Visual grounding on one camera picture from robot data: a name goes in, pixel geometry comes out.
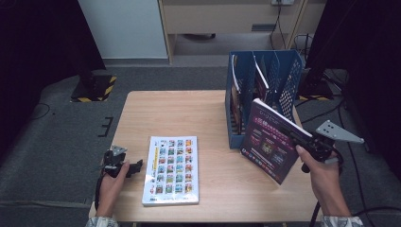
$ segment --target sleeve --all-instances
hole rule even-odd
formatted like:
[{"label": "sleeve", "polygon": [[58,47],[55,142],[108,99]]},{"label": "sleeve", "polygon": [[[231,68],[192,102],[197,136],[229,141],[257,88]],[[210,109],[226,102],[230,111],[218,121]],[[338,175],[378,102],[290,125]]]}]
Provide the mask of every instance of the sleeve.
[{"label": "sleeve", "polygon": [[362,227],[363,223],[359,217],[333,217],[323,216],[322,227]]},{"label": "sleeve", "polygon": [[118,227],[118,223],[113,218],[93,217],[86,222],[86,227]]}]

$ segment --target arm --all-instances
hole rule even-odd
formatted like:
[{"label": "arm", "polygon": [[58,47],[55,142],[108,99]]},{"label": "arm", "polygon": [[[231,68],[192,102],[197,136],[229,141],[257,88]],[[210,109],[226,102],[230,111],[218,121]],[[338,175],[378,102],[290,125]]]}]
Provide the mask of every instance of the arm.
[{"label": "arm", "polygon": [[313,159],[309,152],[301,146],[297,146],[296,149],[301,160],[310,169],[312,190],[322,207],[323,224],[340,223],[346,220],[349,224],[354,221],[358,224],[357,226],[363,226],[359,218],[351,216],[351,212],[342,195],[338,163],[320,163]]},{"label": "arm", "polygon": [[121,166],[116,178],[111,177],[107,173],[104,175],[100,186],[100,199],[96,216],[88,220],[86,227],[118,226],[117,222],[113,219],[113,210],[129,169],[130,162],[126,162]]}]

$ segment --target white wall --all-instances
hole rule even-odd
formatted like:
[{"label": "white wall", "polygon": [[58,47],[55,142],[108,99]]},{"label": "white wall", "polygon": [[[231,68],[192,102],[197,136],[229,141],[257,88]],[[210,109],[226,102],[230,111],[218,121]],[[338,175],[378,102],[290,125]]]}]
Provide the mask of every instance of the white wall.
[{"label": "white wall", "polygon": [[157,0],[78,0],[103,59],[167,59]]}]

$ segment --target person's left hand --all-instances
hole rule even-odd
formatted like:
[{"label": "person's left hand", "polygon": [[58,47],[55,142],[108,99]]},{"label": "person's left hand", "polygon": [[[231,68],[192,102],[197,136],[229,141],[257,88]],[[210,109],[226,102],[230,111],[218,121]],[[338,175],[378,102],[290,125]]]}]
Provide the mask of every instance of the person's left hand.
[{"label": "person's left hand", "polygon": [[99,206],[96,211],[96,216],[113,217],[115,202],[123,187],[129,169],[130,161],[127,161],[121,166],[120,172],[116,178],[111,177],[107,173],[104,175],[100,186]]}]

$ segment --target table top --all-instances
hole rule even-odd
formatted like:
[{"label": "table top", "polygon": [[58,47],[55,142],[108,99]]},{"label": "table top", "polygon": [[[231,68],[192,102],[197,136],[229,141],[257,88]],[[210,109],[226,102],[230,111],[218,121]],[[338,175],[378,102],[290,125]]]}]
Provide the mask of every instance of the table top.
[{"label": "table top", "polygon": [[[316,199],[298,159],[282,185],[229,149],[225,91],[131,92],[113,144],[126,160],[144,160],[126,179],[114,210],[118,221],[275,222],[310,221]],[[200,203],[145,207],[142,196],[151,136],[198,136]]]}]

